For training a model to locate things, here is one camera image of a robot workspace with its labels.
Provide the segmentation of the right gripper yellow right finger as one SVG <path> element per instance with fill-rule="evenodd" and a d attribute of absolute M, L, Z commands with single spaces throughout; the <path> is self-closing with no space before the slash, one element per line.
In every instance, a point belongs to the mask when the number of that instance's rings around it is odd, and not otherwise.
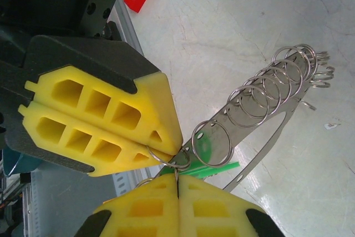
<path fill-rule="evenodd" d="M 194 177 L 179 178 L 180 237 L 285 237 L 258 205 Z"/>

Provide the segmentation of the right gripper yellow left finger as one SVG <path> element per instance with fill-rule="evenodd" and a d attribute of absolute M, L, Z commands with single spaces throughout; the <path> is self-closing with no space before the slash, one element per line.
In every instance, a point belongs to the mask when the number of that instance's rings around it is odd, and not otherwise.
<path fill-rule="evenodd" d="M 163 175 L 105 201 L 74 237 L 178 237 L 178 197 L 173 175 Z"/>

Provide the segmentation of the steel band with key rings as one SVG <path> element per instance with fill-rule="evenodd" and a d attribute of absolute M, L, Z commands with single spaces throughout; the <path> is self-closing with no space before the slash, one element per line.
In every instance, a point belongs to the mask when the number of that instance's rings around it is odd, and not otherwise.
<path fill-rule="evenodd" d="M 233 191 L 276 144 L 297 107 L 304 103 L 307 91 L 330 86 L 334 68 L 329 59 L 328 52 L 316 52 L 308 44 L 278 49 L 268 66 L 234 89 L 216 114 L 195 127 L 191 138 L 172 160 L 153 154 L 163 165 L 160 175 L 179 174 L 179 170 L 189 168 L 191 162 L 196 161 L 212 168 L 223 167 L 233 162 L 236 147 L 246 137 L 280 116 L 280 125 L 269 140 L 225 186 L 226 191 Z M 212 146 L 211 158 L 207 161 L 201 159 L 202 149 L 197 147 L 202 138 L 209 140 Z"/>

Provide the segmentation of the green key tag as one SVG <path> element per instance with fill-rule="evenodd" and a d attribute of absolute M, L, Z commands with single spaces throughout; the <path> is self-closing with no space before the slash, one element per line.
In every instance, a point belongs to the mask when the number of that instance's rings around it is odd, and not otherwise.
<path fill-rule="evenodd" d="M 211 158 L 212 146 L 209 140 L 207 139 L 205 140 L 204 138 L 202 138 L 200 141 L 197 142 L 197 147 L 202 149 L 202 152 L 200 153 L 202 160 L 207 161 Z M 237 168 L 239 166 L 240 166 L 239 162 L 229 162 L 223 167 L 212 168 L 203 165 L 200 161 L 196 161 L 196 162 L 191 162 L 189 168 L 185 170 L 179 170 L 179 174 L 190 175 L 198 179 L 204 179 L 216 175 L 220 172 L 225 172 L 227 170 Z"/>

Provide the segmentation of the teal square clock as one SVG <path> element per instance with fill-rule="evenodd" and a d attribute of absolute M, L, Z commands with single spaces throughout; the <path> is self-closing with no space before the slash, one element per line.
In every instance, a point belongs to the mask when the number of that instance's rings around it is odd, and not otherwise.
<path fill-rule="evenodd" d="M 34 171 L 42 160 L 17 152 L 5 147 L 2 150 L 4 176 L 9 178 L 15 174 L 30 173 Z"/>

